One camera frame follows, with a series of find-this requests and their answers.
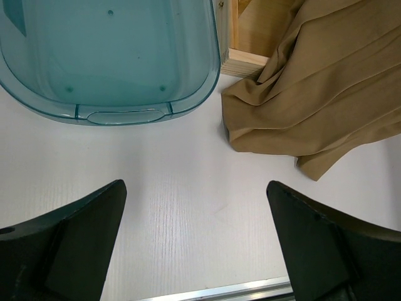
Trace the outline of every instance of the wooden board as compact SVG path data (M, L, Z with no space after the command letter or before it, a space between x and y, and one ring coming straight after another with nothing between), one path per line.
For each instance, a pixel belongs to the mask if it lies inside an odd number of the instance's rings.
M286 29L294 0L252 0L238 19L236 49L270 57Z
M225 0L217 12L221 72L257 79L285 31L294 0Z

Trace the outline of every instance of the brown cloth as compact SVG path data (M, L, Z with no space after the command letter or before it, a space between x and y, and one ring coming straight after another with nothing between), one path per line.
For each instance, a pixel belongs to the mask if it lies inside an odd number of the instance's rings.
M223 118L235 150L298 157L317 181L401 133L401 0L298 0L287 24L258 81L223 92Z

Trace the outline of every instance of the translucent blue plastic tub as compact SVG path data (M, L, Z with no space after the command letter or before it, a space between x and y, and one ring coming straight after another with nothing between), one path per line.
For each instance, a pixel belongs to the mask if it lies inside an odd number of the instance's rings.
M62 122L141 124L211 93L220 59L212 0L2 0L0 83Z

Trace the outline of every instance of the screw hole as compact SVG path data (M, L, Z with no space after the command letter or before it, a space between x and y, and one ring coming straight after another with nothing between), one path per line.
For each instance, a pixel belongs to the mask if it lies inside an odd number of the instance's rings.
M15 231L14 227L5 227L3 229L0 229L0 235L1 234L7 234L7 233L10 233L10 232L13 232L13 231Z

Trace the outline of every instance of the white floor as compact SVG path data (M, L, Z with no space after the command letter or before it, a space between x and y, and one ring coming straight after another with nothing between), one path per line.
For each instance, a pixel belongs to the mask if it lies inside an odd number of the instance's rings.
M401 230L401 137L359 147L313 182L286 156L227 143L220 92L185 117L131 127L47 120L0 88L0 228L124 179L128 199L102 300L286 276L266 199L272 179Z

